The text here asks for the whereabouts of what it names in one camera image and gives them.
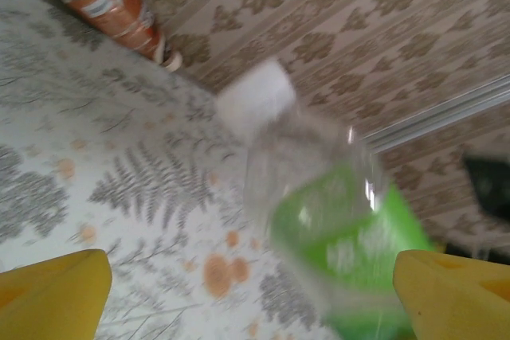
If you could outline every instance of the bottle cap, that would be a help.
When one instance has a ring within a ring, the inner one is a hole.
[[[291,80],[273,58],[250,69],[221,91],[216,108],[230,131],[250,144],[264,125],[295,102]]]

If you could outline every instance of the yellow object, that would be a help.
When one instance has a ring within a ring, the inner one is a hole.
[[[409,250],[393,283],[418,340],[510,338],[510,266]]]
[[[92,340],[112,272],[86,250],[0,274],[1,340]]]

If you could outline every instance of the floral floor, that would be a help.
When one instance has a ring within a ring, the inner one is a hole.
[[[41,0],[0,15],[0,271],[104,249],[97,340],[333,338],[242,214],[207,92]]]

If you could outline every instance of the beige wallpaper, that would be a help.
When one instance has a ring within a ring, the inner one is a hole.
[[[479,213],[460,162],[464,150],[494,146],[510,147],[510,103],[390,149],[382,160],[430,233],[464,244],[508,233],[510,244],[510,226]]]
[[[363,133],[508,73],[510,0],[148,0],[219,91],[276,55],[304,101]]]

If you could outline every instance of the clear plastic bottle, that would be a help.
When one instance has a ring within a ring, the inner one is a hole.
[[[296,102],[276,61],[223,91],[218,114],[249,145],[245,211],[324,321],[344,340],[412,334],[392,273],[405,249],[431,249],[352,127]]]

